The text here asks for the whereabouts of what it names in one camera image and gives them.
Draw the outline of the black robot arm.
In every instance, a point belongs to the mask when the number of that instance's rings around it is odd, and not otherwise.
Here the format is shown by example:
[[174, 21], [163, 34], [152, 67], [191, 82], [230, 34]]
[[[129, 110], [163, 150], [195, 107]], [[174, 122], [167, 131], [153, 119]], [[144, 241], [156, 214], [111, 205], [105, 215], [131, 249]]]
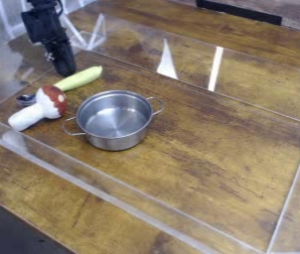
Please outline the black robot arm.
[[69, 76], [74, 73], [74, 55], [60, 23], [62, 11], [56, 11], [56, 6], [62, 6], [61, 0], [26, 1], [32, 4], [32, 9], [21, 13], [21, 19], [29, 40], [45, 47], [45, 58], [52, 62], [57, 73]]

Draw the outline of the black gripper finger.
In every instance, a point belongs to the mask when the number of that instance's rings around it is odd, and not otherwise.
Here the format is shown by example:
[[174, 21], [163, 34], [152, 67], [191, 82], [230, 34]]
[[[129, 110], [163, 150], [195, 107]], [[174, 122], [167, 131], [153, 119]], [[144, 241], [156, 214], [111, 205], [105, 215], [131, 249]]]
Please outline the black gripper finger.
[[57, 73], [61, 76], [69, 76], [68, 73], [68, 49], [66, 42], [45, 44], [46, 59], [52, 62]]
[[68, 49], [68, 73], [74, 73], [74, 54], [70, 42], [66, 42], [66, 49]]

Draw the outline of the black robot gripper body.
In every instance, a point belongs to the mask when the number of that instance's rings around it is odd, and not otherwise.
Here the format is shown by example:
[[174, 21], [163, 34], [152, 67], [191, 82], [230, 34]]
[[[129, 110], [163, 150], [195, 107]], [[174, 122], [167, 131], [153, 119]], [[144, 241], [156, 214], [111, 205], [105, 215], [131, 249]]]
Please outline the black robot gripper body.
[[69, 43], [65, 28], [60, 22], [61, 14], [62, 12], [57, 11], [53, 6], [38, 6], [21, 13], [22, 23], [33, 44], [57, 47], [60, 44]]

